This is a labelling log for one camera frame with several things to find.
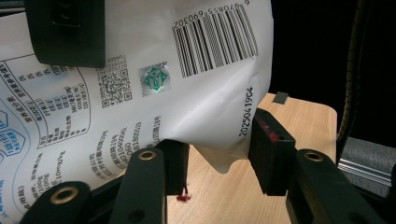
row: black background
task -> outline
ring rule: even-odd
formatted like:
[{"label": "black background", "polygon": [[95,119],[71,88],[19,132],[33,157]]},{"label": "black background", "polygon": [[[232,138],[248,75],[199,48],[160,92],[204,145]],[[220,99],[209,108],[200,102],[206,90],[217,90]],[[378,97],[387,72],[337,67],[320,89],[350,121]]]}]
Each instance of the black background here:
[{"label": "black background", "polygon": [[[396,7],[375,0],[364,38],[361,100],[351,136],[396,147]],[[269,92],[328,105],[339,127],[346,99],[347,55],[356,0],[274,0],[275,41]]]}]

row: wooden surface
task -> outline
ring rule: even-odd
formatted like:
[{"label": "wooden surface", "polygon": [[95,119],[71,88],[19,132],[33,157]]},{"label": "wooden surface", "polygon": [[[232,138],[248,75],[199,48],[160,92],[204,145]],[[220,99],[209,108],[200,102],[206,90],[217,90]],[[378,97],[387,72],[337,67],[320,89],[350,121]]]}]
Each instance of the wooden surface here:
[{"label": "wooden surface", "polygon": [[[336,112],[326,106],[288,98],[272,103],[268,93],[259,107],[269,111],[296,139],[296,147],[312,148],[335,159]],[[219,174],[191,147],[188,188],[191,199],[179,202],[168,196],[168,223],[251,224],[290,223],[286,197],[262,194],[249,161],[236,161]]]}]

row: blue printed graphic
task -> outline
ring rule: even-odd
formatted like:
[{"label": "blue printed graphic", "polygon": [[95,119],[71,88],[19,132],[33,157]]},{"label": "blue printed graphic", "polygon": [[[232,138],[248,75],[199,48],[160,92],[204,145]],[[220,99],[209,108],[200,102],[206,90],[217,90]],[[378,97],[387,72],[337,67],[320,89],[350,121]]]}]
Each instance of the blue printed graphic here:
[{"label": "blue printed graphic", "polygon": [[0,152],[7,157],[21,152],[25,137],[12,129],[0,132]]},{"label": "blue printed graphic", "polygon": [[8,127],[7,113],[0,110],[0,129]]}]

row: barcode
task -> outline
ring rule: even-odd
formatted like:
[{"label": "barcode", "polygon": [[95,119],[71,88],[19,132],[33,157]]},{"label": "barcode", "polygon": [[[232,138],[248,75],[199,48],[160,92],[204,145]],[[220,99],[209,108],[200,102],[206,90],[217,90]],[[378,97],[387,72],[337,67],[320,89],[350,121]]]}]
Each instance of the barcode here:
[{"label": "barcode", "polygon": [[243,6],[174,27],[183,77],[258,55],[257,44]]},{"label": "barcode", "polygon": [[108,107],[132,99],[128,70],[110,72],[98,77],[102,107]]}]

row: red mark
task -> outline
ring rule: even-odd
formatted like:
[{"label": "red mark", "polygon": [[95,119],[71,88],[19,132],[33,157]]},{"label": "red mark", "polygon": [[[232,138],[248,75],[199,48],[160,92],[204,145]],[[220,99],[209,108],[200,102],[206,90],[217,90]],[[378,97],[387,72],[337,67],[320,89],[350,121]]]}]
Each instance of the red mark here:
[{"label": "red mark", "polygon": [[180,194],[176,197],[176,199],[179,202],[186,203],[191,199],[191,196],[189,195],[189,191],[187,190],[187,187],[184,188],[184,194]]},{"label": "red mark", "polygon": [[267,136],[270,138],[272,143],[277,143],[277,141],[279,140],[279,135],[277,135],[277,133],[271,131],[270,126],[265,122],[265,120],[263,118],[260,117],[255,117],[258,119],[260,125],[262,126],[262,129],[265,131],[265,133],[267,134]]}]

